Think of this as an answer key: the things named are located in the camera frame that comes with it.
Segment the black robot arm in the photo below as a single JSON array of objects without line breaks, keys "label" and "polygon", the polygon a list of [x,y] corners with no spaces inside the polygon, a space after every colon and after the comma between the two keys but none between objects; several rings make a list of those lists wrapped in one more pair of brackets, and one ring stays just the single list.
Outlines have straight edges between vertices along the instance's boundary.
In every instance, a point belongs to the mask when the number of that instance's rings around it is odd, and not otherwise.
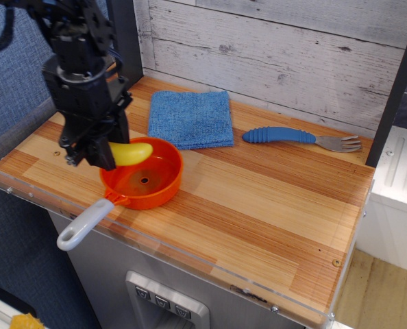
[{"label": "black robot arm", "polygon": [[132,98],[128,79],[120,76],[120,55],[111,47],[112,22],[95,1],[1,1],[5,25],[0,51],[13,39],[14,10],[22,8],[36,22],[53,56],[42,74],[56,110],[64,117],[59,145],[66,161],[87,160],[106,171],[116,168],[113,143],[130,141],[126,107]]}]

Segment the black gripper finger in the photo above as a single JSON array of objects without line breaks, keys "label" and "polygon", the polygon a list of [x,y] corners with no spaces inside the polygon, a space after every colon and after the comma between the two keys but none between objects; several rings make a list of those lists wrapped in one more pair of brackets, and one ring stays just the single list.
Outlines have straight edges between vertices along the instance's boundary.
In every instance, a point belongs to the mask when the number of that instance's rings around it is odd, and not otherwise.
[{"label": "black gripper finger", "polygon": [[124,109],[118,110],[115,114],[115,124],[113,129],[113,142],[128,144],[130,141],[128,121]]},{"label": "black gripper finger", "polygon": [[116,168],[107,137],[100,136],[89,139],[85,150],[85,159],[89,165],[105,169],[106,171]]}]

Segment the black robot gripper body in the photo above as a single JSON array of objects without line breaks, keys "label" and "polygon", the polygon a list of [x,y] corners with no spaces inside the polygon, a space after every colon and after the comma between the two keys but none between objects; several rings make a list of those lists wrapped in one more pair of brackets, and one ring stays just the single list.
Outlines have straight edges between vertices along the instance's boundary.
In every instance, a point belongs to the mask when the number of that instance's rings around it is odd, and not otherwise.
[{"label": "black robot gripper body", "polygon": [[88,140],[105,136],[113,143],[115,114],[132,102],[128,79],[121,75],[109,80],[103,67],[96,75],[67,73],[56,61],[47,61],[42,74],[56,110],[64,117],[59,146],[66,161],[77,166],[86,155]]}]

